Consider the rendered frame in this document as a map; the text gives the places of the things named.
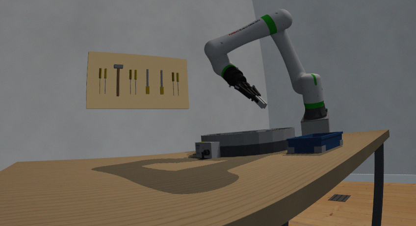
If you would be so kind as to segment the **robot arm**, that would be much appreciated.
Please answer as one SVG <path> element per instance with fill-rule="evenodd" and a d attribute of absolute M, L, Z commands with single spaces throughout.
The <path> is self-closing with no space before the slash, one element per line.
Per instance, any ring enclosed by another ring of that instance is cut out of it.
<path fill-rule="evenodd" d="M 204 51 L 214 72 L 224 78 L 231 87 L 233 76 L 243 73 L 232 64 L 227 53 L 270 35 L 285 62 L 293 90 L 303 94 L 304 119 L 321 119 L 326 117 L 328 112 L 324 104 L 321 77 L 305 72 L 286 30 L 291 24 L 291 14 L 284 9 L 278 9 L 234 32 L 208 41 Z"/>

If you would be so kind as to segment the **blue plastic crate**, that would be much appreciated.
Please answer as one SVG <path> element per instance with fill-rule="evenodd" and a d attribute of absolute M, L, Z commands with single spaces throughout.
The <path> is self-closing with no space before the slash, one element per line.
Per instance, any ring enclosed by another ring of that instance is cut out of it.
<path fill-rule="evenodd" d="M 343 131 L 313 133 L 288 138 L 287 153 L 322 153 L 343 145 Z"/>

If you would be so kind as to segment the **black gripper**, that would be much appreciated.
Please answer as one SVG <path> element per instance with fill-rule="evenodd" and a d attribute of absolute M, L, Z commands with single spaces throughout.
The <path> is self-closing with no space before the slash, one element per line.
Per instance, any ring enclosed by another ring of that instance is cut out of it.
<path fill-rule="evenodd" d="M 250 86 L 249 83 L 246 81 L 246 77 L 242 74 L 236 74 L 233 76 L 231 80 L 232 86 L 241 92 L 244 96 L 248 99 L 252 99 L 261 109 L 265 109 L 267 103 L 260 97 L 261 94 L 255 88 L 255 86 Z"/>

